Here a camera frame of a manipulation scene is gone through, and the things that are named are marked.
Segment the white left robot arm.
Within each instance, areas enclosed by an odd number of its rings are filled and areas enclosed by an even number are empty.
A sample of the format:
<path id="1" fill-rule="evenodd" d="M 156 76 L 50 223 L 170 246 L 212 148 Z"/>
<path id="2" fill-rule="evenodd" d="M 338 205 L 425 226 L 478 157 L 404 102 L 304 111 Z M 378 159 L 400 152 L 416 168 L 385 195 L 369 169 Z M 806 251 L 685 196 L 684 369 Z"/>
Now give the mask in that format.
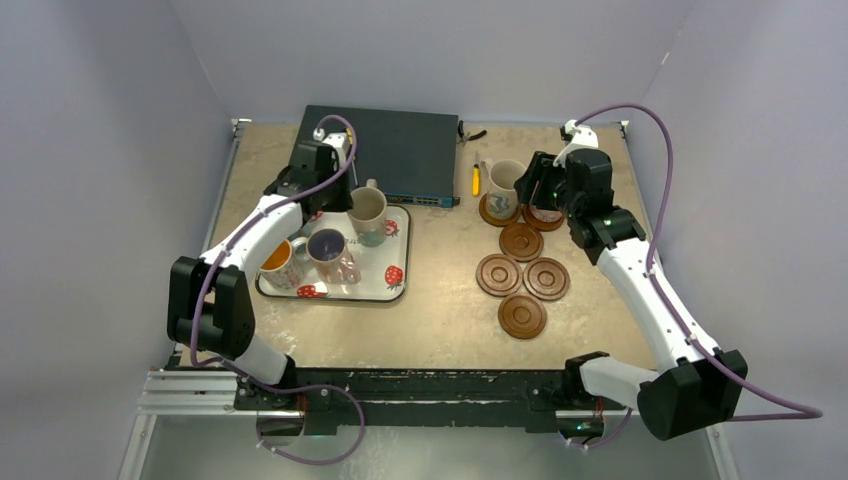
<path id="1" fill-rule="evenodd" d="M 346 133 L 297 143 L 236 230 L 200 257 L 182 256 L 171 267 L 167 336 L 253 377 L 275 409 L 295 402 L 298 382 L 290 358 L 256 334 L 250 287 L 270 255 L 314 215 L 351 208 L 352 159 Z"/>

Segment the pink mug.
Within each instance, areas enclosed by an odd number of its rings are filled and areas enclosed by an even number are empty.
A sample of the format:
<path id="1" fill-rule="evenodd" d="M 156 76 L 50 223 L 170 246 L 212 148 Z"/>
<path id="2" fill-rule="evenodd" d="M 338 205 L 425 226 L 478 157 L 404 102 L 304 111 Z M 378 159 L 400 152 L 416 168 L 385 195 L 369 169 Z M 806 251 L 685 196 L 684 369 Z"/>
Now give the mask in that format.
<path id="1" fill-rule="evenodd" d="M 533 205 L 529 206 L 531 216 L 541 223 L 556 223 L 562 219 L 562 213 L 559 211 L 543 210 Z"/>

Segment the cream floral mug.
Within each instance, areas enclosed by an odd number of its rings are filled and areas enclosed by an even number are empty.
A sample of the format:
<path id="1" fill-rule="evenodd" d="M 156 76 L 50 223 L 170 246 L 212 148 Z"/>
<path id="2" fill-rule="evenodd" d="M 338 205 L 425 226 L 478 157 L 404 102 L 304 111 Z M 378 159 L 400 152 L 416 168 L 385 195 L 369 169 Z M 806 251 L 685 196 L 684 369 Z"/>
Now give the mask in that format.
<path id="1" fill-rule="evenodd" d="M 488 175 L 488 212 L 496 218 L 509 217 L 519 206 L 515 182 L 525 174 L 527 167 L 512 159 L 485 159 L 482 166 Z"/>

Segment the wooden coaster front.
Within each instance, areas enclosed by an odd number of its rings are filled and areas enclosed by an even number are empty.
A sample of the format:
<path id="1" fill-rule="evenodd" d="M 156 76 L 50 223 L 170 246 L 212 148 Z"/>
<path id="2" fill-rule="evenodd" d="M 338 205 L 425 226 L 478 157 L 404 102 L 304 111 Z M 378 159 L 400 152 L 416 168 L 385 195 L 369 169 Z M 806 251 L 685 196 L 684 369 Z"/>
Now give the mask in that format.
<path id="1" fill-rule="evenodd" d="M 501 328 L 509 336 L 519 340 L 529 340 L 540 335 L 545 329 L 547 311 L 535 297 L 513 294 L 500 302 L 497 319 Z"/>

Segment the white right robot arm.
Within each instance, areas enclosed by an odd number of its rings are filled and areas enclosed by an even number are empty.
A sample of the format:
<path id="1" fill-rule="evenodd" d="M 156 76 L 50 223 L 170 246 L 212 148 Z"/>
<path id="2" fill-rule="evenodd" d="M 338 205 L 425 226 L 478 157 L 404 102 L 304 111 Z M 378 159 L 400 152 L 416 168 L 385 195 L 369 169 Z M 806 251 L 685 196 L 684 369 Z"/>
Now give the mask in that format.
<path id="1" fill-rule="evenodd" d="M 616 288 L 637 321 L 656 362 L 653 370 L 604 352 L 569 359 L 561 392 L 576 407 L 604 397 L 637 411 L 648 431 L 669 440 L 734 417 L 748 365 L 700 327 L 653 261 L 646 232 L 614 202 L 610 157 L 578 149 L 561 163 L 537 151 L 515 182 L 519 200 L 559 211 L 572 241 Z"/>

